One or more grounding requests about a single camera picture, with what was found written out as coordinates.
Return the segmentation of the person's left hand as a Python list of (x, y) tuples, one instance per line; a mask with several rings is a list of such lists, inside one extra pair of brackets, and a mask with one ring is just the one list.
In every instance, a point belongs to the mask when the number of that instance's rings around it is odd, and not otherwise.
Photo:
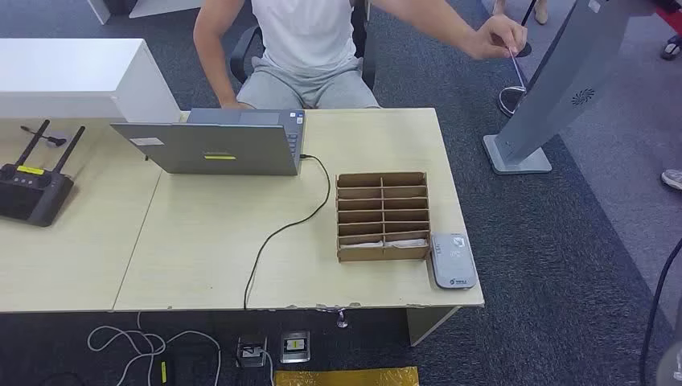
[(518, 56), (525, 48), (528, 29), (509, 17), (491, 16), (474, 31), (467, 46), (467, 54), (477, 60)]

